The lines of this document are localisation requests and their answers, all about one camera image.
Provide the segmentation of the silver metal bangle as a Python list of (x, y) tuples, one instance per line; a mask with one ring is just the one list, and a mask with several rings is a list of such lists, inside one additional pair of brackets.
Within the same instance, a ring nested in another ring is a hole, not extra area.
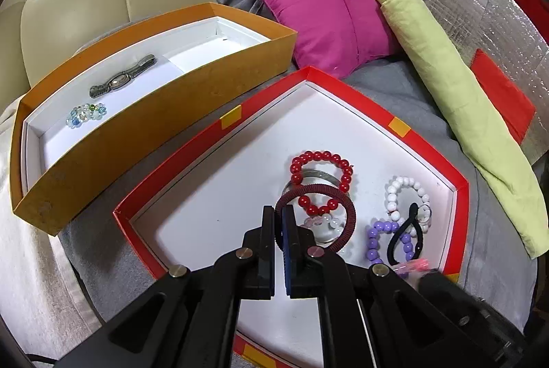
[(312, 182), (314, 185), (326, 182), (329, 186), (332, 186), (334, 188), (339, 188), (340, 185), (340, 180), (336, 178), (336, 176), (331, 175), (325, 171), (316, 169), (303, 169), (301, 183), (296, 185), (292, 182), (292, 180), (289, 180), (286, 186), (282, 189), (281, 194), (284, 195), (297, 187), (304, 186), (307, 182)]

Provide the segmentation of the orange cardboard box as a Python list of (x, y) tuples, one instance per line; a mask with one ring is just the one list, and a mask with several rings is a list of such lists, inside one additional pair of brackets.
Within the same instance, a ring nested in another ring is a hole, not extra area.
[[(166, 141), (284, 72), (297, 34), (270, 19), (200, 3), (121, 28), (52, 70), (17, 107), (11, 130), (13, 214), (58, 234), (105, 188)], [(130, 84), (107, 82), (147, 55)]]

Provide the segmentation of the grey metal hair clip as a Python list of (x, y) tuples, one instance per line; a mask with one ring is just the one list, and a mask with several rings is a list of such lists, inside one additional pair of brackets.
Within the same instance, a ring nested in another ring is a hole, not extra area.
[(152, 54), (147, 55), (135, 63), (132, 67), (113, 75), (107, 82), (92, 85), (89, 88), (89, 96), (92, 99), (98, 99), (103, 95), (120, 90), (139, 77), (145, 70), (150, 69), (150, 67), (152, 67), (155, 63), (157, 63), (156, 56)]

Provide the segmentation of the grey blanket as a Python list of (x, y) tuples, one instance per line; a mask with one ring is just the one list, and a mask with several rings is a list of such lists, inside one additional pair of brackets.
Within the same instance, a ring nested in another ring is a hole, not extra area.
[[(523, 329), (532, 309), (538, 264), (529, 258), (487, 182), (462, 152), (409, 59), (398, 53), (370, 61), (344, 78), (344, 83), (408, 123), (468, 179), (470, 217), (459, 283)], [(153, 282), (115, 224), (112, 211), (141, 178), (217, 116), (243, 100), (241, 95), (223, 105), (149, 154), (60, 233), (62, 248), (101, 322), (115, 316)]]

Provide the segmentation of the red cloth on chair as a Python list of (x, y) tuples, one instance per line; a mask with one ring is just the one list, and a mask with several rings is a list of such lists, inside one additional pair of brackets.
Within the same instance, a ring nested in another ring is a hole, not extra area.
[(546, 42), (549, 39), (549, 8), (544, 0), (514, 0)]

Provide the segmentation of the red box lid tray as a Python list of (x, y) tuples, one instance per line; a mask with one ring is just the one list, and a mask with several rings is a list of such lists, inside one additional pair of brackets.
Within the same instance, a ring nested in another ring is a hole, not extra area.
[(341, 237), (342, 252), (366, 263), (367, 230), (401, 224), (410, 204), (425, 223), (423, 255), (454, 275), (468, 226), (466, 179), (399, 118), (313, 68), (296, 71), (238, 105), (192, 138), (115, 208), (120, 229), (154, 276), (172, 262), (205, 267), (257, 226), (303, 169), (340, 180), (357, 220), (321, 194), (293, 200), (297, 221), (316, 227), (320, 245)]

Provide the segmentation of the red pillow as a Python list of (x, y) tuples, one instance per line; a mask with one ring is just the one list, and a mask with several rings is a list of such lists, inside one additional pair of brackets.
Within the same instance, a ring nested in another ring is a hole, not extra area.
[(536, 112), (533, 103), (483, 50), (476, 50), (470, 69), (513, 139), (521, 145)]

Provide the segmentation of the silver foil insulation mat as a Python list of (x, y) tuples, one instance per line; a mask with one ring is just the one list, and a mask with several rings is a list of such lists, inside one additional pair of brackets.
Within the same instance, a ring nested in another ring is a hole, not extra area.
[(548, 152), (548, 44), (514, 0), (424, 0), (466, 64), (481, 49), (535, 107), (522, 150)]

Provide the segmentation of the light green folded blanket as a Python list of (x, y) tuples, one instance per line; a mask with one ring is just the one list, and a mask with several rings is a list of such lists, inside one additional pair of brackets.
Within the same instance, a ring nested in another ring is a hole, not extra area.
[(376, 0), (464, 154), (486, 180), (528, 256), (548, 250), (544, 196), (527, 157), (423, 0)]

